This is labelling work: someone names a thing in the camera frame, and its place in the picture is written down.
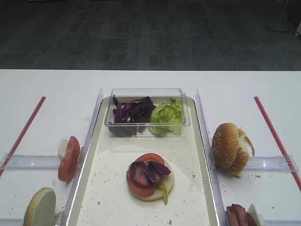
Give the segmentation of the white block behind tomato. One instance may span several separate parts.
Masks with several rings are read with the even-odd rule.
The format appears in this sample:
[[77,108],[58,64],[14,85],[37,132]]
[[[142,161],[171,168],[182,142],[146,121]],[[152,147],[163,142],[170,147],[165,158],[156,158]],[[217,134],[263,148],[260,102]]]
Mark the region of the white block behind tomato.
[[57,149],[57,155],[60,161],[62,161],[65,157],[67,145],[68,145],[68,140],[62,139]]

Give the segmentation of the upright bun half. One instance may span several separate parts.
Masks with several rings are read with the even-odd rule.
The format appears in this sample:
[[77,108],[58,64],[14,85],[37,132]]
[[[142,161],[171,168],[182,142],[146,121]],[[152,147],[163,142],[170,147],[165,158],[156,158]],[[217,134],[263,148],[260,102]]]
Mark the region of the upright bun half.
[[56,194],[44,187],[32,197],[25,215],[24,226],[52,226],[55,218]]

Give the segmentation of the upper left clear holder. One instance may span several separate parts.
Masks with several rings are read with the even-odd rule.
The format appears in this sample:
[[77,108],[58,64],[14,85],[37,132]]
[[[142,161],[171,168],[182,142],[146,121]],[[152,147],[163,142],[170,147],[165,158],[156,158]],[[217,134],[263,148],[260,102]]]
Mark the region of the upper left clear holder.
[[60,159],[53,155],[5,154],[0,162],[1,170],[56,170]]

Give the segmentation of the sesame top bun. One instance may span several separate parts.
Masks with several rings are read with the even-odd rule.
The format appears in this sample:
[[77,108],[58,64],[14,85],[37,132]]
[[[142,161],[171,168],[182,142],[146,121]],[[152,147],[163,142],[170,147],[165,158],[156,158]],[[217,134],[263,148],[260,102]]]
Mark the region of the sesame top bun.
[[212,151],[215,163],[226,170],[231,166],[228,160],[229,150],[237,142],[238,128],[234,123],[223,123],[216,129],[212,140]]

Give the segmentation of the green lettuce leaves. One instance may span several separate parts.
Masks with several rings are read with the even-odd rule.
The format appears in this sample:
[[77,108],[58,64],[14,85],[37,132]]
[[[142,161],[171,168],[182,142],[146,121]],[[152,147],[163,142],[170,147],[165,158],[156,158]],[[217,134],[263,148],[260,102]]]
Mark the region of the green lettuce leaves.
[[168,126],[149,127],[150,132],[159,137],[172,132],[179,136],[182,131],[182,107],[176,99],[170,98],[170,103],[158,105],[152,112],[151,123],[167,123]]

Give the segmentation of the clear holder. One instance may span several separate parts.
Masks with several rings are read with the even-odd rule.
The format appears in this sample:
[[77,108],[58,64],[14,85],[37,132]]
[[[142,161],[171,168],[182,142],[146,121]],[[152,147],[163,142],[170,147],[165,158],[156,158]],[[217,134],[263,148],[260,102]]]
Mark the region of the clear holder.
[[0,162],[1,170],[56,170],[60,159],[53,155],[5,154]]
[[266,226],[301,226],[300,220],[264,220]]
[[298,172],[299,169],[291,155],[250,157],[244,170]]
[[18,218],[1,218],[0,226],[23,226],[23,220]]

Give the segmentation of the right clear long divider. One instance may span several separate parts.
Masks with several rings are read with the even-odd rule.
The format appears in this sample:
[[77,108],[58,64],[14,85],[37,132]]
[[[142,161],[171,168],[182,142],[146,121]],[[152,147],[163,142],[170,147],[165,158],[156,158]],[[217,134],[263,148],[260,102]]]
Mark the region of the right clear long divider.
[[208,171],[208,176],[210,181],[211,194],[214,202],[215,218],[217,220],[218,226],[228,226],[229,223],[228,223],[227,212],[225,211],[223,205],[219,181],[216,174],[216,170],[214,168],[214,158],[212,155],[211,144],[207,132],[206,117],[203,111],[202,99],[198,89],[196,90],[195,100],[196,100],[196,106],[198,112],[198,121],[199,121],[202,140],[203,140],[207,171]]

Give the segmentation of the green lettuce strip on bun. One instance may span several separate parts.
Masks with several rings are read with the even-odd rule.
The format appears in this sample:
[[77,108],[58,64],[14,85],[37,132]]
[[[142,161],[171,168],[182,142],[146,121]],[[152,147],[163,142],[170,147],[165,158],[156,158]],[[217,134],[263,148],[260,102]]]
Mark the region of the green lettuce strip on bun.
[[165,183],[161,182],[157,189],[161,192],[164,204],[167,205],[168,202],[168,187]]

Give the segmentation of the purple cabbage on bun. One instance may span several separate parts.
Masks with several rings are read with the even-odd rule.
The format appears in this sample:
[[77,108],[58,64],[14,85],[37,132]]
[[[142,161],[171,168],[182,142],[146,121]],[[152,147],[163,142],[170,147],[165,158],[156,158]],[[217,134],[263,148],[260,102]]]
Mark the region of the purple cabbage on bun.
[[140,187],[150,188],[157,186],[171,170],[157,161],[135,161],[129,166],[129,175],[133,183]]

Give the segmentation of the right red strip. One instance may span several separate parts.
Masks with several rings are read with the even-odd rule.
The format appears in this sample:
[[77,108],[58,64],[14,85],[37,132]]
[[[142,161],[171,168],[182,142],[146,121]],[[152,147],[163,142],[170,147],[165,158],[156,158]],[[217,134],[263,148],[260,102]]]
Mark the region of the right red strip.
[[293,176],[293,178],[294,178],[294,180],[295,180],[298,188],[301,189],[301,179],[300,179],[300,177],[299,177],[299,175],[298,175],[298,173],[297,173],[296,170],[292,171],[292,169],[293,169],[293,162],[292,162],[292,160],[290,160],[289,155],[288,155],[285,147],[283,146],[283,144],[282,144],[282,142],[281,142],[281,140],[280,140],[280,138],[279,138],[279,136],[278,136],[278,134],[277,134],[277,132],[276,132],[276,130],[275,130],[272,122],[271,122],[271,120],[269,119],[268,114],[266,113],[266,111],[265,111],[265,109],[264,109],[264,107],[263,107],[263,105],[262,105],[259,97],[255,96],[254,100],[255,100],[256,104],[258,105],[258,108],[260,109],[260,112],[263,115],[263,117],[264,117],[264,119],[266,121],[266,124],[268,125],[268,127],[269,127],[269,129],[270,129],[270,131],[272,133],[272,136],[273,136],[275,142],[277,143],[278,148],[281,151],[281,154],[284,156],[284,158],[285,158],[285,160],[286,160],[286,162],[287,162],[287,164],[288,164],[288,166],[289,166],[289,168],[291,170],[291,174],[292,174],[292,176]]

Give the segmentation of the upright tomato slices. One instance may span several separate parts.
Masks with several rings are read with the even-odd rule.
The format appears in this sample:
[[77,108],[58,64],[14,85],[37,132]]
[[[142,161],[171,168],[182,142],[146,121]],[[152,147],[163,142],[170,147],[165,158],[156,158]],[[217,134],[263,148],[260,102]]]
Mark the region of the upright tomato slices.
[[64,155],[58,169],[58,178],[60,181],[71,182],[80,156],[80,145],[75,136],[71,136]]

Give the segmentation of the clear plastic container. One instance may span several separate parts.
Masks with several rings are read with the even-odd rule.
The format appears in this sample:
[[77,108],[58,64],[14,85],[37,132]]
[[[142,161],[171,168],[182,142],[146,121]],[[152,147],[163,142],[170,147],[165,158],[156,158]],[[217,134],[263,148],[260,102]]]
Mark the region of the clear plastic container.
[[190,125],[180,88],[113,89],[104,124],[112,137],[178,137]]

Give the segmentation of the red strip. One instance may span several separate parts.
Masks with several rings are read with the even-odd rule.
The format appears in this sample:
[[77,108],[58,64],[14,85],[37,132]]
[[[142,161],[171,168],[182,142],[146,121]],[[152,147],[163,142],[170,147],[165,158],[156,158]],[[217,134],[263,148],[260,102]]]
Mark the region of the red strip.
[[283,144],[282,144],[282,142],[281,142],[281,140],[280,140],[280,138],[279,138],[279,136],[278,136],[278,134],[277,134],[277,132],[276,132],[276,130],[275,130],[272,122],[271,122],[271,120],[269,119],[268,114],[266,113],[266,111],[265,111],[265,109],[264,109],[264,107],[263,107],[263,105],[262,105],[259,97],[255,96],[254,100],[255,100],[256,104],[258,105],[258,108],[260,109],[260,112],[263,115],[263,117],[264,117],[264,119],[266,121],[266,124],[268,125],[268,127],[269,127],[269,129],[270,129],[270,131],[272,133],[272,136],[273,136],[275,142],[277,143],[278,148],[281,151],[281,154],[284,156],[284,158],[285,158],[285,160],[286,160],[286,162],[287,162],[287,164],[288,164],[288,166],[289,166],[289,168],[291,170],[291,174],[292,174],[292,176],[293,176],[293,178],[294,178],[294,180],[295,180],[298,188],[301,189],[301,179],[300,179],[300,177],[299,177],[299,175],[298,175],[298,173],[297,173],[296,170],[292,171],[292,169],[293,169],[293,162],[292,162],[292,160],[290,160],[289,155],[288,155],[285,147],[283,146]]
[[1,164],[0,166],[0,175],[2,176],[4,170],[5,170],[5,166],[7,165],[7,163],[9,162],[9,160],[11,159],[11,157],[13,156],[13,154],[15,153],[16,149],[18,148],[19,144],[21,143],[24,135],[26,134],[28,128],[30,127],[31,123],[33,122],[33,120],[35,119],[37,113],[39,112],[40,108],[42,107],[43,103],[45,102],[46,97],[42,96],[40,101],[38,102],[37,106],[35,107],[34,111],[32,112],[32,114],[30,115],[27,123],[25,124],[24,128],[22,129],[21,133],[19,134],[17,140],[15,141],[14,145],[12,146],[11,150],[9,151],[9,153],[4,157],[4,162]]

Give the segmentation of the stacked meat patties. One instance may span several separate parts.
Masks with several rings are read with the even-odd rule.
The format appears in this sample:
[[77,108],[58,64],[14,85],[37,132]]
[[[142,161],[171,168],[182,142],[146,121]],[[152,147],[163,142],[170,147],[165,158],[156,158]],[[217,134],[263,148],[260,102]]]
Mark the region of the stacked meat patties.
[[227,206],[227,216],[230,226],[257,226],[254,218],[239,204]]

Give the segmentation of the lower right clear holder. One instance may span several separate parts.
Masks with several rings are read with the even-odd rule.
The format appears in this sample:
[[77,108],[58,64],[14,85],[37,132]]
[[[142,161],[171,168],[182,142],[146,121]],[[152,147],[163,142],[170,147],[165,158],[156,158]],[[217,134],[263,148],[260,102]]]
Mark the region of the lower right clear holder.
[[264,220],[266,226],[301,226],[300,220]]

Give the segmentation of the torn sesame bun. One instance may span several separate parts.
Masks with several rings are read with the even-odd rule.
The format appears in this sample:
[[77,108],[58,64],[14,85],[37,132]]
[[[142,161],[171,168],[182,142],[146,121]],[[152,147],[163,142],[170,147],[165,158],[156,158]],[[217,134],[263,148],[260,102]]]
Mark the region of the torn sesame bun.
[[238,129],[237,142],[229,150],[228,153],[228,162],[231,163],[231,166],[226,169],[227,173],[241,177],[241,172],[247,165],[249,161],[249,150],[248,147],[252,150],[252,155],[255,156],[255,150],[252,142],[247,137],[246,133],[242,129]]

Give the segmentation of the upper right clear holder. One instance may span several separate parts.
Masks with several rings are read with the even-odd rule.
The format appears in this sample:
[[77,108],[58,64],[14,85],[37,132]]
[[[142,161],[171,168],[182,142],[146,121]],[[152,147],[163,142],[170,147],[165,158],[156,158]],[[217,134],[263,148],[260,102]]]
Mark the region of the upper right clear holder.
[[298,172],[299,169],[291,155],[250,157],[244,170]]

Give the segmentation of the white metal tray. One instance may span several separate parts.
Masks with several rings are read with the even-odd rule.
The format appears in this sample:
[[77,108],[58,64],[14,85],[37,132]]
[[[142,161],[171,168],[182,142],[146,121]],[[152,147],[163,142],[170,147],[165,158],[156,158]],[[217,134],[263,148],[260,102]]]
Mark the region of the white metal tray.
[[190,125],[180,136],[149,129],[114,137],[101,103],[72,185],[65,226],[216,226],[219,224],[193,99],[184,102]]

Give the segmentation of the lower left clear holder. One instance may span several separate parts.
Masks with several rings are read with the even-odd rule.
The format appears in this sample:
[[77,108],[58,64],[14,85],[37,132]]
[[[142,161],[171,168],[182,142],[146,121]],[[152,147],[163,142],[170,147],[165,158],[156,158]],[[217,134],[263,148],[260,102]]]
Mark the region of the lower left clear holder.
[[1,218],[0,226],[23,226],[23,220],[18,218]]

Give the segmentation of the clear long divider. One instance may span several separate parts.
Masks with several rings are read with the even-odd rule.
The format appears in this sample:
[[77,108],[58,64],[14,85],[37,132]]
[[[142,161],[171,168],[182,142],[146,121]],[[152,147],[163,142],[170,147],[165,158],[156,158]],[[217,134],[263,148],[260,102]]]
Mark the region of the clear long divider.
[[101,115],[99,112],[101,109],[102,101],[103,90],[100,89],[91,122],[87,131],[87,136],[81,149],[75,177],[72,181],[70,193],[68,195],[65,209],[59,223],[60,226],[77,225],[97,147],[97,139],[102,127],[101,125],[98,125],[97,122],[98,116]]
[[219,181],[216,174],[216,170],[214,168],[214,158],[212,155],[211,144],[207,132],[206,117],[203,111],[202,99],[198,89],[196,90],[195,100],[196,100],[196,106],[198,112],[198,121],[199,121],[202,140],[203,140],[207,171],[208,171],[208,176],[210,181],[211,194],[214,202],[215,218],[217,220],[218,226],[228,226],[229,223],[228,223],[227,212],[225,211],[223,205]]

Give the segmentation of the left clear long divider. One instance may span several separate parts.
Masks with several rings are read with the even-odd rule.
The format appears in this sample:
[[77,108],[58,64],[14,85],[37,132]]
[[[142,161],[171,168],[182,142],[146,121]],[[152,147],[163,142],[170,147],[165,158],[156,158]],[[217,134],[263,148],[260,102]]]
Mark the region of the left clear long divider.
[[97,122],[98,116],[101,115],[99,112],[101,109],[102,101],[103,90],[100,89],[91,122],[87,131],[87,136],[81,149],[75,177],[72,181],[70,193],[68,195],[65,209],[59,223],[60,226],[77,225],[97,147],[97,139],[102,127],[101,125],[98,125]]

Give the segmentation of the left red strip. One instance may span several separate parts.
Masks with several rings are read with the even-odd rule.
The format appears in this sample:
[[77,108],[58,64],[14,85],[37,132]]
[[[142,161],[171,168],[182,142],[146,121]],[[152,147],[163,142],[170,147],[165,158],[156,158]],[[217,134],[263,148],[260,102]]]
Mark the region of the left red strip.
[[26,134],[28,128],[30,127],[31,123],[33,122],[33,120],[35,119],[37,113],[39,112],[40,108],[42,107],[43,103],[45,102],[46,97],[42,96],[40,101],[38,102],[37,106],[35,107],[34,111],[32,112],[32,114],[30,115],[27,123],[25,124],[24,128],[22,129],[21,133],[19,134],[17,140],[15,141],[14,145],[12,146],[11,150],[9,151],[9,153],[4,157],[4,162],[1,164],[0,166],[0,175],[2,176],[4,170],[5,170],[5,166],[7,165],[7,163],[9,162],[9,160],[11,159],[11,157],[13,156],[13,154],[15,153],[16,149],[18,148],[19,144],[21,143],[24,135]]

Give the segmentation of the purple cabbage leaves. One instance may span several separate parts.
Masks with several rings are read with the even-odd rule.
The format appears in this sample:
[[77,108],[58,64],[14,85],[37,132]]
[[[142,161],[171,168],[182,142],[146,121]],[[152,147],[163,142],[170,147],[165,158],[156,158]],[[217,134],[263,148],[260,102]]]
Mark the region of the purple cabbage leaves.
[[[112,98],[116,109],[113,109],[114,122],[116,123],[146,123],[150,121],[152,111],[156,108],[150,97],[143,97],[130,102],[119,102],[113,95]],[[109,131],[118,137],[136,136],[142,132],[139,126],[109,126]]]

